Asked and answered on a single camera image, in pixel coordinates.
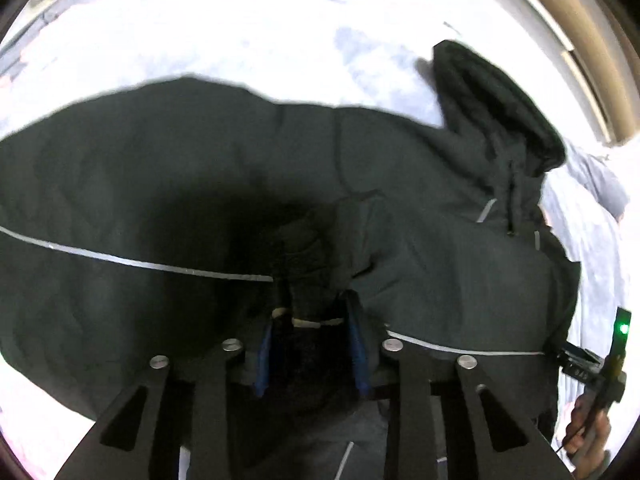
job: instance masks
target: human hand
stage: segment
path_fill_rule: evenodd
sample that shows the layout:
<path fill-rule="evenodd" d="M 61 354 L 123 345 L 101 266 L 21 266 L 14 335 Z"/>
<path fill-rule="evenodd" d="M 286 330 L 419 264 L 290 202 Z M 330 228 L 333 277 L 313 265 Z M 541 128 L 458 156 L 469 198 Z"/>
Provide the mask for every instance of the human hand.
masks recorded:
<path fill-rule="evenodd" d="M 585 395 L 581 395 L 575 401 L 575 407 L 571 412 L 571 422 L 566 427 L 567 436 L 571 436 L 578 428 L 583 426 L 589 411 L 587 404 L 588 399 Z M 596 471 L 602 465 L 606 456 L 604 447 L 611 433 L 611 424 L 604 411 L 596 416 L 593 428 L 596 435 L 595 439 L 574 470 L 574 477 L 578 480 L 583 480 Z M 584 445 L 584 428 L 571 440 L 564 442 L 564 448 L 569 455 L 577 453 Z"/>

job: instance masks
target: reflective stripe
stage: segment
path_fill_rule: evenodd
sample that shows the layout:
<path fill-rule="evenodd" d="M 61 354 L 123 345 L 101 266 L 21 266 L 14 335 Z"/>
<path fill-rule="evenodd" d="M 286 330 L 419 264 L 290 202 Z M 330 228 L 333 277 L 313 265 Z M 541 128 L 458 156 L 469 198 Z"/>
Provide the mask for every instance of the reflective stripe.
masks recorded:
<path fill-rule="evenodd" d="M 94 260 L 102 260 L 105 262 L 111 262 L 114 264 L 121 264 L 130 267 L 140 267 L 142 269 L 151 270 L 163 270 L 164 272 L 175 272 L 176 274 L 188 274 L 190 276 L 200 276 L 202 278 L 216 278 L 218 280 L 242 280 L 245 282 L 272 282 L 271 276 L 261 276 L 259 274 L 226 274 L 224 272 L 213 272 L 212 270 L 199 270 L 199 269 L 187 269 L 185 267 L 174 267 L 163 264 L 153 264 L 151 262 L 141 262 L 139 260 L 128 260 L 119 256 L 113 256 L 112 254 L 96 253 L 95 251 L 89 251 L 87 249 L 79 249 L 77 247 L 69 247 L 66 245 L 55 244 L 47 242 L 45 240 L 38 240 L 37 238 L 31 238 L 29 236 L 15 233 L 5 227 L 0 226 L 0 232 L 38 247 L 44 247 L 53 251 L 60 251 L 62 253 L 75 254 L 76 256 L 84 256 L 86 258 L 92 258 Z"/>
<path fill-rule="evenodd" d="M 402 339 L 415 345 L 420 345 L 432 350 L 439 350 L 440 352 L 450 352 L 453 354 L 470 354 L 470 355 L 489 355 L 489 356 L 517 356 L 517 355 L 544 355 L 544 352 L 489 352 L 485 350 L 462 350 L 460 348 L 450 348 L 448 346 L 435 345 L 433 343 L 427 343 L 426 341 L 420 341 L 419 339 L 402 335 L 391 330 L 386 331 L 391 337 L 396 339 Z"/>
<path fill-rule="evenodd" d="M 489 200 L 489 202 L 486 203 L 486 206 L 484 206 L 484 209 L 482 209 L 482 212 L 480 213 L 480 216 L 478 217 L 478 220 L 476 220 L 476 223 L 481 224 L 482 222 L 484 222 L 486 220 L 487 215 L 489 214 L 489 211 L 491 211 L 492 206 L 498 202 L 497 198 L 492 198 L 491 200 Z"/>
<path fill-rule="evenodd" d="M 347 446 L 347 451 L 344 452 L 344 456 L 340 461 L 340 467 L 338 468 L 338 472 L 335 474 L 334 480 L 340 480 L 340 477 L 342 476 L 342 472 L 344 471 L 344 466 L 347 463 L 347 460 L 349 459 L 349 455 L 352 449 L 353 449 L 353 442 L 350 442 L 349 445 Z"/>

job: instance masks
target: white bedsheet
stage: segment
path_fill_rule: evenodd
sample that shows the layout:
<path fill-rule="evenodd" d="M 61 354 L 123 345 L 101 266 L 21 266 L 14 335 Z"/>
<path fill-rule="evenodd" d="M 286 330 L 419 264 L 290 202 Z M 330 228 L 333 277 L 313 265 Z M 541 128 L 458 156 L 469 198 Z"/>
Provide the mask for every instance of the white bedsheet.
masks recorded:
<path fill-rule="evenodd" d="M 594 145 L 553 64 L 492 0 L 90 0 L 47 26 L 25 51 L 20 75 L 0 85 L 0 138 L 72 102 L 187 74 L 272 100 L 364 105 L 441 125 L 436 94 L 415 62 L 431 59 L 446 38 L 500 62 L 561 134 Z M 610 304 L 599 305 L 614 272 L 617 226 L 562 170 L 549 177 L 545 199 L 556 225 L 567 222 L 569 256 L 602 269 L 583 274 L 571 334 L 606 354 Z M 4 435 L 34 478 L 52 479 L 91 422 L 3 361 L 0 378 Z M 560 387 L 562 404 L 578 393 L 570 381 Z M 612 442 L 623 440 L 616 428 Z"/>

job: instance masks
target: finger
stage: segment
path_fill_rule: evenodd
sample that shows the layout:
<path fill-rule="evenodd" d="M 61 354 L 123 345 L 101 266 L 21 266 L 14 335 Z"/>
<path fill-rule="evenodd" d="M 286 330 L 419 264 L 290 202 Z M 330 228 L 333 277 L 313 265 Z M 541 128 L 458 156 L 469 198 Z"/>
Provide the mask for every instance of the finger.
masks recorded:
<path fill-rule="evenodd" d="M 574 402 L 574 408 L 571 411 L 572 416 L 580 415 L 583 418 L 587 417 L 592 399 L 588 394 L 582 394 Z"/>
<path fill-rule="evenodd" d="M 577 453 L 582 446 L 584 446 L 584 438 L 581 436 L 574 436 L 569 442 L 564 444 L 564 449 L 568 454 L 574 454 Z"/>
<path fill-rule="evenodd" d="M 607 439 L 611 434 L 611 423 L 605 412 L 599 412 L 594 422 L 596 428 L 596 439 L 593 442 L 594 448 L 604 449 Z"/>
<path fill-rule="evenodd" d="M 581 421 L 570 422 L 566 427 L 565 438 L 573 437 L 574 435 L 582 435 L 584 433 L 584 424 Z"/>
<path fill-rule="evenodd" d="M 574 409 L 571 412 L 571 423 L 575 426 L 579 427 L 584 424 L 584 421 L 587 420 L 587 413 L 584 410 Z"/>

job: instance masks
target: metal screw head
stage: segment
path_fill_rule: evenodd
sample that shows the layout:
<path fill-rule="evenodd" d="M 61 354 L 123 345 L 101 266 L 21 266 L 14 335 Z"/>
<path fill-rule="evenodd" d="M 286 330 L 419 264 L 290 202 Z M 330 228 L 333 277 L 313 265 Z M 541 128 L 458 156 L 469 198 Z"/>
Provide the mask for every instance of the metal screw head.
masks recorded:
<path fill-rule="evenodd" d="M 399 352 L 403 347 L 404 345 L 399 339 L 385 339 L 382 343 L 382 348 L 389 352 Z"/>
<path fill-rule="evenodd" d="M 242 341 L 239 339 L 225 339 L 222 342 L 222 349 L 225 352 L 235 352 L 242 349 Z"/>
<path fill-rule="evenodd" d="M 151 366 L 154 370 L 166 368 L 168 365 L 169 358 L 166 355 L 157 355 L 156 357 L 152 357 L 151 361 L 149 361 L 149 366 Z"/>
<path fill-rule="evenodd" d="M 472 355 L 461 355 L 458 358 L 458 364 L 465 370 L 472 370 L 478 365 L 478 360 Z"/>

